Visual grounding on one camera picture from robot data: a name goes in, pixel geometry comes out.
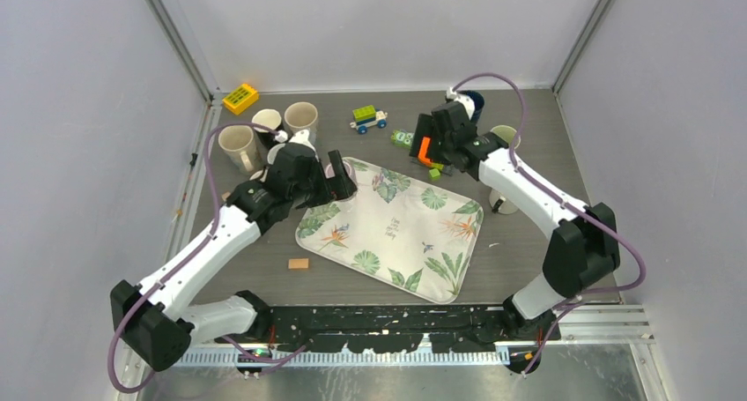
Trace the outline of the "pink mug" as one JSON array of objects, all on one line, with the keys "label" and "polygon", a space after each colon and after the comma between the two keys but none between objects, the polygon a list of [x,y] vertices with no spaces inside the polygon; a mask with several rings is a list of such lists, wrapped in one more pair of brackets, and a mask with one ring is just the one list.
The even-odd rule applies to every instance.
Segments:
[{"label": "pink mug", "polygon": [[258,181],[258,182],[265,182],[267,176],[269,173],[269,167],[264,167],[256,172],[254,172],[250,177],[250,181]]}]

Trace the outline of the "light blue mug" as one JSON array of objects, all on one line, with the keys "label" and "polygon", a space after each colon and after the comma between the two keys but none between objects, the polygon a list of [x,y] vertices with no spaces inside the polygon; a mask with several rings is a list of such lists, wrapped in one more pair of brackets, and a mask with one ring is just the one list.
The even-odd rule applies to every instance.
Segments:
[{"label": "light blue mug", "polygon": [[283,148],[285,148],[285,146],[286,146],[286,143],[280,143],[280,144],[274,145],[271,149],[268,150],[267,163],[269,165],[273,165],[275,163],[279,152]]}]

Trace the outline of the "black mug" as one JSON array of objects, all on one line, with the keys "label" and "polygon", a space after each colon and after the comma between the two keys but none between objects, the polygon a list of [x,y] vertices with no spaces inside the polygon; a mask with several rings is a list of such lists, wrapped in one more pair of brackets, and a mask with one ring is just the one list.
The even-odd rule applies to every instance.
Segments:
[{"label": "black mug", "polygon": [[267,150],[278,144],[273,131],[285,131],[282,116],[275,109],[265,108],[259,110],[252,117],[251,123],[261,125],[260,129],[255,129],[255,133],[263,147]]}]

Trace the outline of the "white mug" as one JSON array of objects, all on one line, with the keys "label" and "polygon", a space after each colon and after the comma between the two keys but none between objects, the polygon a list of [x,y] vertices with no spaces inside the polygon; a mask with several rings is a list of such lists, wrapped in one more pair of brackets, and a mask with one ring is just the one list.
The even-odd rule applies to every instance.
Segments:
[{"label": "white mug", "polygon": [[491,212],[495,214],[511,215],[519,211],[514,203],[495,189],[492,189],[489,194],[489,204]]}]

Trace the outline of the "dark blue mug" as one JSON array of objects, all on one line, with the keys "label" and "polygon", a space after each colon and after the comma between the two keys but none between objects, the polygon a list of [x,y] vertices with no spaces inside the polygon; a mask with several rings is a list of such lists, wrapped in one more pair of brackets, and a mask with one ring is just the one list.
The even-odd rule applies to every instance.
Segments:
[{"label": "dark blue mug", "polygon": [[485,104],[484,96],[480,92],[471,90],[464,91],[463,94],[470,97],[474,104],[474,112],[470,121],[474,124],[478,124]]}]

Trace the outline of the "tall beige mug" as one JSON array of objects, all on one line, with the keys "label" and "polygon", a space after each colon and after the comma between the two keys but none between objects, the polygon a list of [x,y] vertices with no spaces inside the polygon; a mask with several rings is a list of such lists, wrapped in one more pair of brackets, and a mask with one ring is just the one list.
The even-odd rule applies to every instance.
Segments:
[{"label": "tall beige mug", "polygon": [[218,144],[229,160],[245,174],[251,175],[262,167],[254,131],[246,125],[232,125],[218,134]]}]

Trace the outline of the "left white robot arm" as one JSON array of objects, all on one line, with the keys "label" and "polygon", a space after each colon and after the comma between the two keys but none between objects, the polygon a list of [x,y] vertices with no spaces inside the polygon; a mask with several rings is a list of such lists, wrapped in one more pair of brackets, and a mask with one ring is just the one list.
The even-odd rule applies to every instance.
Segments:
[{"label": "left white robot arm", "polygon": [[156,372],[173,366],[194,344],[232,335],[263,341],[272,314],[257,295],[245,290],[220,302],[196,305],[193,300],[292,208],[353,197],[357,186],[339,151],[329,152],[329,168],[331,176],[310,145],[280,145],[264,177],[240,183],[219,201],[214,219],[187,247],[138,284],[123,280],[112,289],[117,338]]}]

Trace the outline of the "light green mug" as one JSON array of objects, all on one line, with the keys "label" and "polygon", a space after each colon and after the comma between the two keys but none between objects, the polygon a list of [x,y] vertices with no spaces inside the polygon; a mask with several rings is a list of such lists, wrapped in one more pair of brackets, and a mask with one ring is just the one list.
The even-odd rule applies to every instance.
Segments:
[{"label": "light green mug", "polygon": [[491,133],[499,140],[501,149],[509,150],[511,147],[517,149],[521,143],[521,138],[517,137],[517,129],[508,125],[497,125],[491,128]]}]

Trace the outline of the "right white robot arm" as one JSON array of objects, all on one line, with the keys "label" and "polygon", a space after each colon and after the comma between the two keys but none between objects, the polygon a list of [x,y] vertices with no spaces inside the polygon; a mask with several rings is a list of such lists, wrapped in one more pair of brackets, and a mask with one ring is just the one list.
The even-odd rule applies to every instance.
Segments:
[{"label": "right white robot arm", "polygon": [[511,338],[527,338],[537,329],[540,315],[619,266],[619,246],[610,236],[616,228],[612,209],[561,194],[524,166],[503,138],[478,134],[461,102],[450,101],[419,115],[410,153],[416,156],[421,149],[502,194],[549,241],[539,275],[504,303],[503,328]]}]

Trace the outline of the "sea pattern beige mug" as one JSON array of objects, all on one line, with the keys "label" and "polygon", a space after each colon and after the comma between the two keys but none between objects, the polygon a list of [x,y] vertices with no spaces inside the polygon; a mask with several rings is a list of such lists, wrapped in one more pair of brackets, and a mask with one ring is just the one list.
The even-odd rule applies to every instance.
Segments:
[{"label": "sea pattern beige mug", "polygon": [[293,103],[284,112],[285,127],[293,134],[308,132],[308,141],[315,145],[318,135],[319,113],[317,107],[306,101]]}]

